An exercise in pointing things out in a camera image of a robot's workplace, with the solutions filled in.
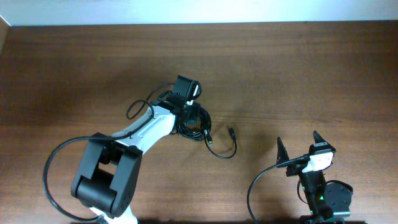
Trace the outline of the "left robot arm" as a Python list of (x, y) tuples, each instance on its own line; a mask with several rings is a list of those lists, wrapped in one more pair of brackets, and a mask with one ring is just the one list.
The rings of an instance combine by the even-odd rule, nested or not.
[(183, 111), (201, 94), (196, 80), (178, 76), (173, 89), (152, 102), (127, 128), (90, 137), (71, 195), (100, 216), (99, 223), (137, 223), (130, 203), (143, 155), (170, 134)]

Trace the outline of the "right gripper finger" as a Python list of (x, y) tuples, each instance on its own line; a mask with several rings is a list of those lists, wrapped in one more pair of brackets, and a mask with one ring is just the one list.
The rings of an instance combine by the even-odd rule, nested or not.
[(276, 164), (286, 164), (289, 161), (289, 155), (280, 137), (277, 138), (277, 160)]
[(317, 131), (313, 132), (313, 138), (314, 138), (314, 141), (315, 141), (314, 146), (326, 146), (326, 145), (328, 145), (328, 142), (326, 140), (324, 140)]

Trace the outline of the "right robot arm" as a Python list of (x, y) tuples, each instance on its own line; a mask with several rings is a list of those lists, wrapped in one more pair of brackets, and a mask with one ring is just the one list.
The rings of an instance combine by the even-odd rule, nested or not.
[(351, 212), (349, 206), (353, 188), (339, 180), (325, 180), (323, 171), (333, 164), (336, 149), (324, 140), (318, 132), (313, 132), (315, 143), (308, 153), (290, 159), (281, 138), (277, 138), (278, 168), (286, 168), (286, 176), (298, 176), (298, 188), (302, 188), (310, 215), (303, 215), (299, 222), (304, 224), (344, 223)]

